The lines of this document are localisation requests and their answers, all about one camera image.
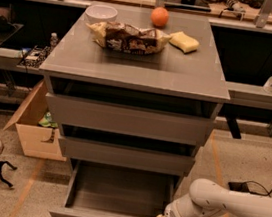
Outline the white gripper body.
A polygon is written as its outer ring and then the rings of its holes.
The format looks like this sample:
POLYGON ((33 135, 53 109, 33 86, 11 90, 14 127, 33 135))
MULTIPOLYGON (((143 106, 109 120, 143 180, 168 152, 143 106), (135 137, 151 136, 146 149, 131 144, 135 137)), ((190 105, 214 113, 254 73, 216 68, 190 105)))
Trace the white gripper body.
POLYGON ((165 217, 204 217, 204 209, 197 205, 190 197, 186 194, 182 197, 177 198, 170 202, 164 211, 165 217))

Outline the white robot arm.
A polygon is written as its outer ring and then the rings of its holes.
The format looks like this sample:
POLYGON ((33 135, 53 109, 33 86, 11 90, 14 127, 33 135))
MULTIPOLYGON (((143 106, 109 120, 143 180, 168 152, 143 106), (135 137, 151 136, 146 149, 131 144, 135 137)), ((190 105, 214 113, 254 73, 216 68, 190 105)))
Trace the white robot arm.
POLYGON ((272 217, 272 197, 231 191, 200 178, 156 217, 218 217, 228 212, 236 217, 272 217))

